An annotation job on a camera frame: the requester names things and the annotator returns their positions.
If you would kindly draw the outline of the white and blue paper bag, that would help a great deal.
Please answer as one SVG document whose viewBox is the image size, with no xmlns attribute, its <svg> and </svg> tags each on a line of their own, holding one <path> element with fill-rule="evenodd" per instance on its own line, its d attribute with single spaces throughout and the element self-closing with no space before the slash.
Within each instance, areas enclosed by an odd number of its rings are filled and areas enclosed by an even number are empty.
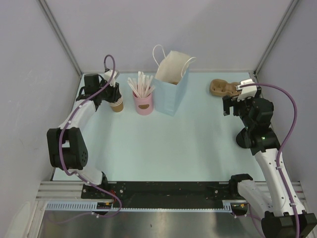
<svg viewBox="0 0 317 238">
<path fill-rule="evenodd" d="M 197 58 L 178 51 L 166 54 L 162 45 L 154 46 L 152 56 L 158 66 L 153 79 L 155 109 L 173 116 L 187 90 L 190 64 Z"/>
</svg>

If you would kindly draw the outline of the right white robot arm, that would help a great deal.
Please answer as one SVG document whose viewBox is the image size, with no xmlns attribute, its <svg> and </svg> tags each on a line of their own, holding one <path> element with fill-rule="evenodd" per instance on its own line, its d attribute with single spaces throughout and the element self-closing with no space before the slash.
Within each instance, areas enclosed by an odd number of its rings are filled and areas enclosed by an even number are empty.
<svg viewBox="0 0 317 238">
<path fill-rule="evenodd" d="M 244 128 L 236 136 L 237 144 L 250 149 L 264 175 L 269 195 L 262 192 L 250 175 L 232 176 L 229 195 L 243 197 L 251 211 L 259 216 L 266 238 L 306 238 L 317 225 L 315 214 L 308 213 L 297 196 L 285 169 L 280 144 L 270 128 L 273 103 L 260 97 L 239 101 L 236 96 L 225 96 L 224 115 L 238 116 Z"/>
</svg>

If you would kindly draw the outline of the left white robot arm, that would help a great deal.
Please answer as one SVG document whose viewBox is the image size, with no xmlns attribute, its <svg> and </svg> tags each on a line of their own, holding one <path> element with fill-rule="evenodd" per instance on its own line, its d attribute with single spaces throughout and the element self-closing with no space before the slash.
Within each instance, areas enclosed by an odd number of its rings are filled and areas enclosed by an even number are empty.
<svg viewBox="0 0 317 238">
<path fill-rule="evenodd" d="M 63 170 L 68 176 L 75 175 L 87 185 L 98 198 L 109 194 L 104 172 L 87 166 L 89 153 L 82 129 L 103 101 L 117 106 L 123 102 L 116 79 L 118 71 L 107 69 L 100 74 L 84 75 L 84 86 L 79 90 L 74 109 L 58 127 L 47 131 L 50 164 Z"/>
</svg>

